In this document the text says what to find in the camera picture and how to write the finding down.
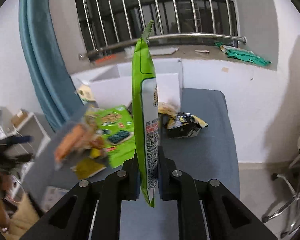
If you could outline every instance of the metal screw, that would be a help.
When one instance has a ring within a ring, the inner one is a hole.
[[[89,185],[89,181],[85,179],[79,182],[80,187],[87,187],[88,185]]]
[[[118,177],[124,177],[124,176],[126,176],[126,175],[127,175],[127,173],[126,173],[126,171],[124,171],[124,170],[120,170],[120,171],[117,172],[117,176],[118,176]]]
[[[212,179],[210,180],[210,185],[213,187],[218,187],[220,185],[220,182],[217,179]]]
[[[175,170],[175,171],[172,172],[172,175],[175,176],[175,177],[180,177],[182,175],[182,172],[178,171],[178,170]]]

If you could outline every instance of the packaging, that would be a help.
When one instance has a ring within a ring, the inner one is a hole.
[[[167,123],[167,136],[169,138],[194,137],[203,127],[208,127],[204,120],[192,114],[178,112],[175,116],[171,116]]]
[[[99,109],[94,116],[111,167],[118,167],[125,160],[132,159],[136,149],[133,120],[126,107]]]
[[[175,117],[177,115],[177,111],[173,105],[163,102],[159,102],[158,104],[158,113],[170,115],[171,117]]]
[[[48,212],[67,193],[66,189],[48,186],[41,202],[42,211]]]
[[[96,162],[92,158],[83,158],[71,169],[75,172],[78,179],[87,179],[106,168],[104,164]]]
[[[86,128],[82,124],[75,125],[72,130],[63,138],[54,152],[56,168],[60,168],[62,161],[69,155],[73,147],[85,135]]]
[[[218,46],[221,51],[228,55],[228,57],[231,58],[237,58],[243,61],[252,62],[254,64],[257,64],[261,67],[266,67],[269,64],[271,64],[271,61],[268,61],[256,54],[254,54],[252,51],[248,51],[241,48],[231,47],[223,45],[221,42],[215,42],[215,45]]]
[[[26,111],[19,110],[18,113],[11,118],[11,123],[15,128],[17,128],[27,117],[28,113]]]
[[[153,21],[144,32],[149,36]],[[132,60],[132,109],[141,191],[154,207],[158,169],[158,94],[155,69],[146,39],[141,38]]]

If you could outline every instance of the windowsill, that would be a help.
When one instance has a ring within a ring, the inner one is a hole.
[[[181,58],[181,59],[196,59],[196,60],[225,60],[225,61],[230,61],[230,62],[238,62],[241,64],[247,64],[247,65],[254,65],[256,67],[260,67],[256,64],[250,63],[250,62],[246,62],[246,61],[242,61],[242,60],[238,60],[238,59],[234,59],[234,58],[229,58],[227,57],[226,54],[224,54],[220,48],[216,47],[216,46],[207,46],[207,45],[171,45],[171,46],[163,46],[163,47],[167,47],[167,48],[171,48],[171,47],[179,47],[179,50],[176,51],[175,53],[171,54],[171,55],[162,55],[162,56],[153,56],[152,58]],[[201,53],[201,52],[195,52],[195,50],[208,50],[209,53]],[[120,64],[120,63],[125,63],[125,62],[130,62],[132,60],[132,58],[126,58],[125,52],[119,52],[115,55],[115,58],[111,58],[99,63],[95,63],[92,62],[90,64],[91,69],[93,68],[99,68],[99,67],[104,67],[104,66],[109,66],[109,65],[116,65],[116,64]]]

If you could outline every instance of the chair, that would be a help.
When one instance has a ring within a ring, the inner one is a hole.
[[[299,155],[289,165],[289,169],[295,167],[296,164],[300,162],[300,136],[298,139],[298,148],[299,148]],[[287,208],[289,208],[290,206],[295,204],[295,216],[292,219],[292,223],[290,223],[287,226],[287,228],[284,231],[282,231],[282,233],[280,235],[281,238],[284,238],[286,236],[289,236],[289,235],[295,233],[299,229],[299,226],[296,226],[296,224],[300,221],[300,176],[299,176],[298,186],[297,186],[296,190],[294,189],[292,184],[289,182],[289,180],[285,174],[274,173],[274,174],[272,174],[271,178],[272,178],[272,180],[282,179],[283,181],[285,181],[289,187],[292,197],[290,198],[289,201],[287,201],[287,203],[285,203],[285,205],[283,205],[281,208],[279,208],[276,212],[272,213],[271,215],[264,215],[261,220],[263,223],[266,223],[269,220],[274,219],[277,216],[281,215]]]

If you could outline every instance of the blurry snack bag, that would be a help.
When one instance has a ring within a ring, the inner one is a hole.
[[[91,158],[84,158],[77,163],[76,166],[71,169],[75,172],[78,179],[87,179],[97,174],[100,171],[103,171],[106,168],[105,165],[97,163]]]
[[[177,115],[177,111],[175,110],[175,107],[173,105],[163,102],[159,102],[158,104],[158,113],[167,114],[172,117]]]
[[[96,116],[98,115],[98,111],[103,111],[104,109],[94,107],[92,105],[89,105],[87,111],[84,114],[84,120],[89,127],[91,127],[94,131],[98,129],[98,126],[96,124]]]
[[[136,149],[134,143],[133,120],[125,106],[111,109],[99,109],[92,114],[101,133],[90,144],[102,148],[109,157],[112,168],[122,165],[125,160],[134,156]]]
[[[169,138],[194,137],[204,127],[208,127],[208,124],[199,117],[178,112],[175,116],[171,116],[167,123],[167,136]]]
[[[143,34],[149,36],[153,21]],[[158,94],[155,69],[146,43],[141,38],[132,60],[132,109],[136,152],[141,175],[141,190],[154,207],[158,168]]]
[[[56,148],[54,152],[54,158],[58,166],[61,164],[64,158],[71,152],[72,148],[81,140],[85,135],[86,129],[84,125],[77,124],[72,130],[63,138],[62,142]]]

